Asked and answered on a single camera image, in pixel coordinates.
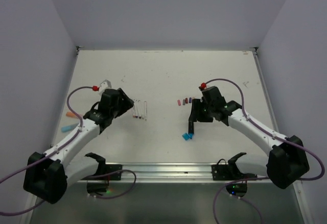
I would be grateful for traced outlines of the blue black highlighter marker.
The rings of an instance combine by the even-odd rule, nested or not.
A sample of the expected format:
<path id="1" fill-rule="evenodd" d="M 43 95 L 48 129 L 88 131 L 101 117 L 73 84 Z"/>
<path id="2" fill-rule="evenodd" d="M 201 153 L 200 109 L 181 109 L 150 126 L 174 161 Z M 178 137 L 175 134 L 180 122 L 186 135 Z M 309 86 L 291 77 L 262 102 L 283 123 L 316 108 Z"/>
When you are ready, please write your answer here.
<path id="1" fill-rule="evenodd" d="M 192 120 L 189 120 L 188 122 L 188 136 L 190 139 L 193 138 L 194 135 L 194 122 Z"/>

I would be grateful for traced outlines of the red capped white pen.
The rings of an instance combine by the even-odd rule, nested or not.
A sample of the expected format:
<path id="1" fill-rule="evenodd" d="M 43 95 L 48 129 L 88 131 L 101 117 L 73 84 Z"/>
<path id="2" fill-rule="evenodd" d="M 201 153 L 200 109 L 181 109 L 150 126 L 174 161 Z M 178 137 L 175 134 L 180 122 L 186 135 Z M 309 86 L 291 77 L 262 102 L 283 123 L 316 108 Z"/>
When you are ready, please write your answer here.
<path id="1" fill-rule="evenodd" d="M 135 100 L 135 112 L 138 118 L 141 118 L 141 114 L 138 109 L 138 100 Z"/>

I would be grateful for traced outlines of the blue capped white pen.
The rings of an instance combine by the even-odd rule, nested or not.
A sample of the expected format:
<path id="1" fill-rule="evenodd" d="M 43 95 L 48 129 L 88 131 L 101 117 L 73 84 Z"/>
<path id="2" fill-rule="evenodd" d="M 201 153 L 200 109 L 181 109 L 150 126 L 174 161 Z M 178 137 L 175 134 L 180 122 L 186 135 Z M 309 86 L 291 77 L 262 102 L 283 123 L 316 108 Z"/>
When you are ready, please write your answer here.
<path id="1" fill-rule="evenodd" d="M 144 119 L 144 117 L 143 117 L 142 103 L 141 103 L 140 100 L 138 100 L 138 110 L 139 110 L 139 117 L 140 117 L 141 119 Z"/>

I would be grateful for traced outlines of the pink capped marker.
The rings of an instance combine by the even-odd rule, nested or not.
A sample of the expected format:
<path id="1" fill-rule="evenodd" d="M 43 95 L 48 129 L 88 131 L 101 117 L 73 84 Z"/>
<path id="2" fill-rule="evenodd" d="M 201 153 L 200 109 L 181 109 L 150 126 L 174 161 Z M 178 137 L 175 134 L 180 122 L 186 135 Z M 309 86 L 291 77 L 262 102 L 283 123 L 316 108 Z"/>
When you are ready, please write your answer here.
<path id="1" fill-rule="evenodd" d="M 147 118 L 148 118 L 147 101 L 144 101 L 144 118 L 145 118 L 145 121 L 147 121 Z"/>

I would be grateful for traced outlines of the orange highlighter marker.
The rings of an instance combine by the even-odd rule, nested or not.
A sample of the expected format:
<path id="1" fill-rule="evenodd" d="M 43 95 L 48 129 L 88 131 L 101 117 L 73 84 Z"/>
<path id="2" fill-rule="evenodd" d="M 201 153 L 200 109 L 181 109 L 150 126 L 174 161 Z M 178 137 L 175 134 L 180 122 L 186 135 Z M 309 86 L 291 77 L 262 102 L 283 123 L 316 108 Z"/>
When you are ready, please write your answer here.
<path id="1" fill-rule="evenodd" d="M 83 117 L 83 115 L 81 115 L 81 114 L 74 114 L 73 112 L 70 112 L 70 111 L 66 112 L 65 116 L 70 117 L 70 118 L 75 118 L 75 119 L 79 119 L 80 117 L 81 118 Z"/>

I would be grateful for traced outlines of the blue highlighter cap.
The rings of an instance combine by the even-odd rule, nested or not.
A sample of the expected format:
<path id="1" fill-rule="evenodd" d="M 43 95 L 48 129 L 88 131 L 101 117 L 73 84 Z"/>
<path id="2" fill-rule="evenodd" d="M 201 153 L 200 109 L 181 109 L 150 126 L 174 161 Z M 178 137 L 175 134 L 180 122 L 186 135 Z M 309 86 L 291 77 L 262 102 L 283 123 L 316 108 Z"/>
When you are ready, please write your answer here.
<path id="1" fill-rule="evenodd" d="M 184 133 L 182 134 L 182 137 L 185 141 L 192 139 L 192 134 Z"/>

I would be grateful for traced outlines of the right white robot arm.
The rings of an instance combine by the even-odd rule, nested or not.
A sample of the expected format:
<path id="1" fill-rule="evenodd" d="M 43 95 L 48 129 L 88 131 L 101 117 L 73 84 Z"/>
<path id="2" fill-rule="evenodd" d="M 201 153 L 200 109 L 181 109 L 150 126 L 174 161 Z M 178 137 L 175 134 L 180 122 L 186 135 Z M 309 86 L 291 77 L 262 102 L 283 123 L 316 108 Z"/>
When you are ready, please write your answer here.
<path id="1" fill-rule="evenodd" d="M 256 176 L 268 177 L 285 189 L 310 169 L 303 143 L 297 136 L 287 137 L 252 118 L 242 104 L 227 102 L 216 86 L 200 87 L 202 98 L 192 101 L 188 134 L 193 136 L 195 122 L 224 123 L 255 143 L 264 156 L 244 152 L 230 158 L 224 165 L 212 165 L 214 180 L 238 180 Z"/>

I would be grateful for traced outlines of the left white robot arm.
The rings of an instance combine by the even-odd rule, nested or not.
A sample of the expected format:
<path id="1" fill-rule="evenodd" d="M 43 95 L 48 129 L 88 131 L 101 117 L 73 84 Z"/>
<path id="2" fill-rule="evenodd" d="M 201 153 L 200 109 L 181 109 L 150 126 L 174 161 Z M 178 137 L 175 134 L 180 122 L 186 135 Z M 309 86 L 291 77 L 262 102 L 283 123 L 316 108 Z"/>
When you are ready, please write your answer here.
<path id="1" fill-rule="evenodd" d="M 80 119 L 80 124 L 55 146 L 28 158 L 23 189 L 40 199 L 57 203 L 67 188 L 82 179 L 107 180 L 120 175 L 121 166 L 109 169 L 105 158 L 87 153 L 80 160 L 74 157 L 98 137 L 115 118 L 128 112 L 134 102 L 121 89 L 105 89 L 101 99 Z"/>

